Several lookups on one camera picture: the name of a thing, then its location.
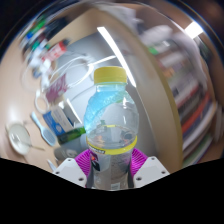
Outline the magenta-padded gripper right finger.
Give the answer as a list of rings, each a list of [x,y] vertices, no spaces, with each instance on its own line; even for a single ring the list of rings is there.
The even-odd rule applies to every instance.
[[[148,157],[138,149],[132,152],[130,173],[135,188],[144,187],[169,175],[167,169],[155,156]]]

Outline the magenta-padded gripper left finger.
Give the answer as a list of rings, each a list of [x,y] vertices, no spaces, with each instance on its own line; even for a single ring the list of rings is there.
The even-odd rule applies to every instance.
[[[85,150],[75,158],[65,159],[53,174],[78,186],[92,187],[93,175],[90,158],[90,151]]]

